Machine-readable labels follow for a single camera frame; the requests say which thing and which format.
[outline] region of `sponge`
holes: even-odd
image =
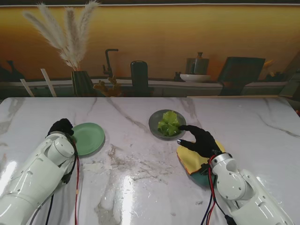
[[[216,140],[216,144],[222,152],[225,152],[223,145]],[[189,175],[199,171],[202,164],[206,164],[208,158],[201,157],[197,152],[183,146],[177,148],[177,156]]]

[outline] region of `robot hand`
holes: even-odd
[[[200,156],[204,158],[210,158],[213,155],[222,153],[210,132],[192,125],[182,125],[179,127],[179,130],[189,131],[196,138],[195,143],[188,142],[185,140],[178,140],[177,143],[181,146],[197,152]]]
[[[72,136],[74,134],[74,131],[72,130],[73,126],[70,123],[70,121],[68,119],[61,119],[59,121],[56,121],[52,127],[50,128],[48,135],[50,135],[50,133],[54,132],[54,131],[60,131],[63,132],[65,134],[68,134],[70,136]]]

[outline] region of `orange wall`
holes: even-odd
[[[71,68],[56,50],[27,22],[23,10],[0,8],[0,64],[13,60],[27,79],[71,77]],[[63,24],[63,8],[51,11]],[[105,49],[119,48],[110,55],[114,74],[130,76],[130,62],[148,63],[148,75],[173,78],[184,72],[186,58],[204,52],[210,58],[208,74],[216,79],[228,56],[276,60],[282,71],[300,49],[300,7],[287,6],[123,6],[99,7],[91,21],[88,52],[82,68],[100,76],[106,65]]]

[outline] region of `lettuce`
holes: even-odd
[[[158,130],[164,136],[170,137],[180,133],[178,127],[180,123],[177,114],[174,111],[167,111],[163,114],[163,119],[158,122]]]

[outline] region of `black vase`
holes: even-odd
[[[72,71],[73,93],[76,97],[96,97],[93,82],[86,71]]]

